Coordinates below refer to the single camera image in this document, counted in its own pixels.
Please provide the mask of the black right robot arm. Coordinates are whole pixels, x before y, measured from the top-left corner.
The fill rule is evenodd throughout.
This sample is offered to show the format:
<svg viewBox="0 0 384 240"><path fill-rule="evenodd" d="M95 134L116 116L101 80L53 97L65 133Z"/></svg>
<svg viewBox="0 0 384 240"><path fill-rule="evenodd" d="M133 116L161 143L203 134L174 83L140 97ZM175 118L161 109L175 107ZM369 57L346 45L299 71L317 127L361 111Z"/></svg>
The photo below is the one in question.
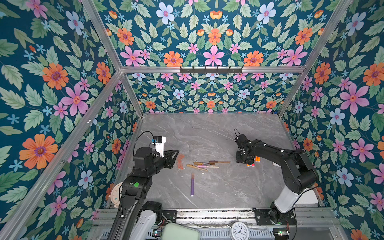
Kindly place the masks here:
<svg viewBox="0 0 384 240"><path fill-rule="evenodd" d="M274 225L286 222L294 214L295 204L319 180L319 175L305 151L282 149L261 140L249 140L246 135L235 137L238 146L236 163L251 165L267 160L278 166L284 187L271 203L267 219Z"/></svg>

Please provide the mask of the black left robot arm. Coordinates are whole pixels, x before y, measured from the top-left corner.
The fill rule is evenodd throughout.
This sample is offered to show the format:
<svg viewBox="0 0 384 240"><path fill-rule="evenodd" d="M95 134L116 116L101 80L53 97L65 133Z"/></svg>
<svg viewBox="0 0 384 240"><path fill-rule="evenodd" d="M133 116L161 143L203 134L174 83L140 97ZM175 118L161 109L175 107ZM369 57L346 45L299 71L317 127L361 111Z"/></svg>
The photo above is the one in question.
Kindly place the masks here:
<svg viewBox="0 0 384 240"><path fill-rule="evenodd" d="M161 154L150 147L139 148L134 154L132 172L118 190L119 208L109 233L109 240L128 240L138 214L152 186L152 177L162 169L172 169L178 157L178 150Z"/></svg>

